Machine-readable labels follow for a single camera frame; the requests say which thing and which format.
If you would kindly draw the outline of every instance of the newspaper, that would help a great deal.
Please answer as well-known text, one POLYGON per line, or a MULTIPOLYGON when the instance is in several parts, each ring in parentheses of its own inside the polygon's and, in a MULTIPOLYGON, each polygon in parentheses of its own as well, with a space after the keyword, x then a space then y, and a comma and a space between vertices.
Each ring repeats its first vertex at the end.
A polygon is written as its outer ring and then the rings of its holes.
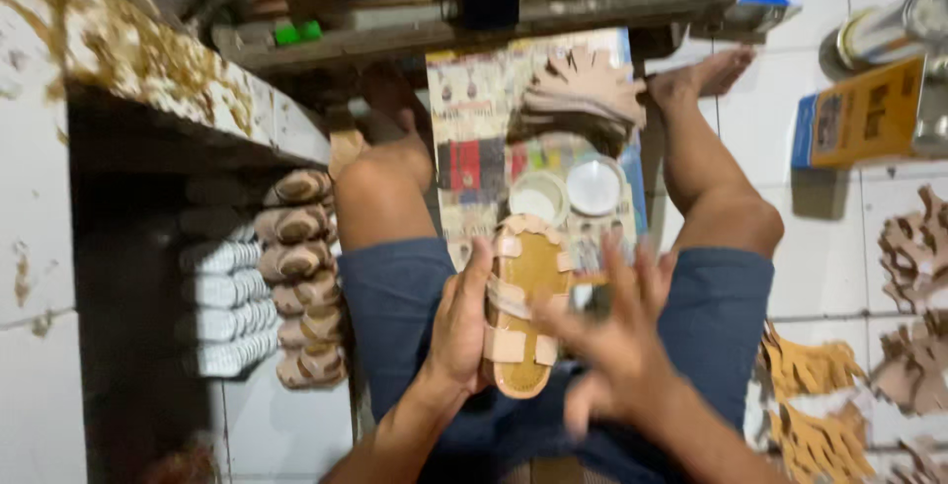
MULTIPOLYGON (((506 140, 511 116, 534 72, 546 65, 551 54, 563 56, 580 45, 608 50, 614 66, 631 59, 625 29, 427 55, 441 224, 458 271, 468 262, 470 239, 493 234, 506 211, 508 188, 518 176, 542 170, 565 181, 575 165, 601 156, 585 138, 571 133, 548 133, 512 144, 506 140)), ((599 249, 603 233, 621 230, 620 247, 631 260, 632 245, 646 230, 639 148, 634 135, 618 159, 624 178, 615 210, 596 217, 571 211, 560 227, 569 241, 577 283, 605 281, 599 249)))

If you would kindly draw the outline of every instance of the green object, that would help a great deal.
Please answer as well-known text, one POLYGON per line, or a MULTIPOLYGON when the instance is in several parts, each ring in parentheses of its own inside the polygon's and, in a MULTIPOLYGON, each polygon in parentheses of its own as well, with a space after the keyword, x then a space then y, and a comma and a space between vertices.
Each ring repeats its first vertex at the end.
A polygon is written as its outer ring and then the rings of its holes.
POLYGON ((278 45, 290 45, 304 41, 318 40, 322 37, 322 27, 318 21, 310 21, 300 26, 287 25, 273 31, 273 39, 278 45))

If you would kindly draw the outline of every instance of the hand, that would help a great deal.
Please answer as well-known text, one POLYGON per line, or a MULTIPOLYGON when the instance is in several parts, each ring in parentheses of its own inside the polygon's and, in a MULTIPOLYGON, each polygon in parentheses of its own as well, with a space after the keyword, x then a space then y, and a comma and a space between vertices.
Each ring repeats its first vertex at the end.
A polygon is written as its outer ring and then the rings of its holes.
POLYGON ((608 320, 592 325, 548 304, 534 308, 535 320, 545 332, 592 365, 567 393, 564 404, 567 430, 577 440, 585 437, 590 418, 621 420, 649 434, 661 427, 664 409, 686 385, 669 362, 657 331, 677 254, 667 253, 656 264, 640 242, 635 266, 630 268, 617 238, 603 235, 602 246, 613 291, 608 320))
POLYGON ((465 270, 444 282, 441 304, 434 316, 432 349, 422 366, 426 378, 446 381, 464 391, 466 397, 487 385, 480 376, 486 324, 483 301, 494 264, 493 249, 485 238, 474 238, 472 247, 465 270))

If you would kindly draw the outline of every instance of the leg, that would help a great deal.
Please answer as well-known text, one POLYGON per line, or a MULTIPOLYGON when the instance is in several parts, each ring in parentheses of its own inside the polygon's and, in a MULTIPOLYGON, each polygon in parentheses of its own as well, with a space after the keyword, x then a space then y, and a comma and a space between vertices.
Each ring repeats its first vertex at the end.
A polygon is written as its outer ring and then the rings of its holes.
POLYGON ((424 107, 389 66, 371 67, 362 85, 373 108, 406 132, 345 166, 335 185, 339 272, 378 419, 427 355, 434 312, 454 267, 423 199, 433 174, 415 127, 418 120, 430 132, 424 107))
POLYGON ((725 93, 753 60, 742 47, 652 77, 648 92, 666 121, 665 179, 684 216, 675 244, 731 247, 771 257, 783 236, 773 206, 760 198, 698 109, 702 95, 725 93))
MULTIPOLYGON (((729 51, 649 82, 668 128, 666 183, 684 215, 659 335, 671 363, 737 430, 774 278, 768 258, 783 224, 707 125, 698 98, 726 91, 751 60, 752 51, 729 51)), ((685 481, 632 429, 591 427, 578 454, 623 482, 685 481)))
POLYGON ((366 100, 405 130, 405 137, 373 147, 339 174, 336 205, 342 248, 436 237, 424 199, 434 171, 425 143, 432 139, 428 112, 391 66, 370 67, 362 87, 366 100))

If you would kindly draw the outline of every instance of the stacked sandal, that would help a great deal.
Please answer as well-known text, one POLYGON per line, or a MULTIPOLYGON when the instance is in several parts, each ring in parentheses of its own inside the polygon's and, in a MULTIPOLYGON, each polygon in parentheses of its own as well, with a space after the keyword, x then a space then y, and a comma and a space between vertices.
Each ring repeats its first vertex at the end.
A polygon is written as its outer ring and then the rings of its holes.
POLYGON ((277 377, 288 389, 334 385, 348 373, 338 267, 330 252, 338 240, 332 180, 322 171, 294 171, 269 190, 264 204, 271 208, 257 216, 254 230, 266 246, 257 269, 272 285, 283 318, 277 341, 285 358, 277 377))
POLYGON ((494 252, 498 259, 487 282, 484 378, 509 398, 529 399, 549 381, 558 345, 531 323, 528 305, 549 300, 554 308, 568 308, 572 261, 563 235, 529 214, 511 215, 498 225, 494 252))
POLYGON ((214 175, 191 178, 186 195, 197 206, 182 211, 178 225, 197 241, 182 250, 178 265, 188 275, 181 293, 195 310, 175 332, 196 348, 183 363, 198 377, 237 377, 277 348, 277 310, 255 269, 262 249, 245 208, 259 204, 262 192, 235 176, 214 175))

